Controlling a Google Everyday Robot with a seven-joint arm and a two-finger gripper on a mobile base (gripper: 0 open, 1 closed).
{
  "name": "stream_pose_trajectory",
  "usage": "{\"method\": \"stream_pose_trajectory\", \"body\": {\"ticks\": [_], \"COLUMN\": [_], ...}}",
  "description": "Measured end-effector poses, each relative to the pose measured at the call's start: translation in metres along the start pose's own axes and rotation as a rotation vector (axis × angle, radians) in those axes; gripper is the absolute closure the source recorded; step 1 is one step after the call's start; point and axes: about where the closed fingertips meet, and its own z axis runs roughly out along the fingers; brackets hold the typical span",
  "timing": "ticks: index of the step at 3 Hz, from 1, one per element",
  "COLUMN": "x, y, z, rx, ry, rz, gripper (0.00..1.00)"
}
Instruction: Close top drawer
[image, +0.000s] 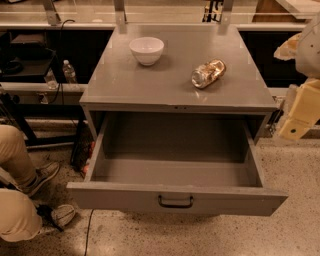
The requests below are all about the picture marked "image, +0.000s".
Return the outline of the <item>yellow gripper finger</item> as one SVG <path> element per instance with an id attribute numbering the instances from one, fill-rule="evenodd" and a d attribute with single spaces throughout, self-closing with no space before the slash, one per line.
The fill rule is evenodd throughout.
<path id="1" fill-rule="evenodd" d="M 299 140 L 310 128 L 309 122 L 293 118 L 281 118 L 278 123 L 278 134 L 287 140 Z"/>

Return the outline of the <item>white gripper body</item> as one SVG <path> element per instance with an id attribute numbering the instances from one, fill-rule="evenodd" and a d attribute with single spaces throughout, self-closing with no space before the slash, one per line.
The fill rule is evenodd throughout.
<path id="1" fill-rule="evenodd" d="M 320 80 L 307 79 L 298 89 L 289 118 L 303 127 L 313 127 L 320 120 Z"/>

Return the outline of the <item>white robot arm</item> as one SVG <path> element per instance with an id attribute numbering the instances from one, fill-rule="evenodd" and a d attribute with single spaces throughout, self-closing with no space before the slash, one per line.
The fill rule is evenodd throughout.
<path id="1" fill-rule="evenodd" d="M 274 57 L 294 59 L 296 70 L 307 77 L 300 86 L 289 86 L 284 114 L 276 128 L 279 137 L 299 140 L 320 120 L 320 13 L 302 32 L 279 46 Z"/>

